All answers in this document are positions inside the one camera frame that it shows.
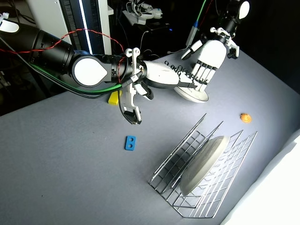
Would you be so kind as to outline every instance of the table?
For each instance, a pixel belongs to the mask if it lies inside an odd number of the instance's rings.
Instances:
[[[191,69],[180,54],[159,59]],[[0,117],[0,224],[216,225],[299,127],[300,96],[241,52],[226,59],[196,104],[174,90],[153,89],[135,104],[141,125],[127,123],[107,99],[63,93]],[[235,182],[213,219],[182,218],[147,183],[162,160],[205,114],[208,134],[258,131]],[[253,121],[244,124],[240,113]],[[134,151],[124,150],[135,135]]]

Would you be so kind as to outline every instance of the white plate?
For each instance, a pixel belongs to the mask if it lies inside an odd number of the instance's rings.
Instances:
[[[230,137],[220,136],[209,140],[192,159],[180,179],[183,195],[188,195],[203,180],[226,149]]]
[[[208,101],[208,95],[205,91],[198,91],[194,88],[180,88],[176,87],[174,90],[186,100],[196,102],[196,103],[204,103]]]

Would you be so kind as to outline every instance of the orange object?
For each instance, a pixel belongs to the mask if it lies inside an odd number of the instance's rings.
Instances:
[[[242,113],[240,115],[240,119],[244,122],[244,123],[250,123],[252,121],[252,118],[249,114],[246,113]]]

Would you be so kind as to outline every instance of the metal wire rack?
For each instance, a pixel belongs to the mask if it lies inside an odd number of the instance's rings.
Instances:
[[[243,131],[230,137],[223,154],[205,178],[188,195],[179,187],[180,177],[201,147],[214,135],[223,122],[208,136],[198,131],[205,115],[196,123],[179,145],[154,172],[149,184],[185,218],[213,218],[217,214],[257,132],[238,142]]]

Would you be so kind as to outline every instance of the blue block with two holes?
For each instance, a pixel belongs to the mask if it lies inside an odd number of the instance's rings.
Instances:
[[[135,140],[136,140],[135,136],[127,136],[125,149],[128,151],[133,151],[135,149]]]

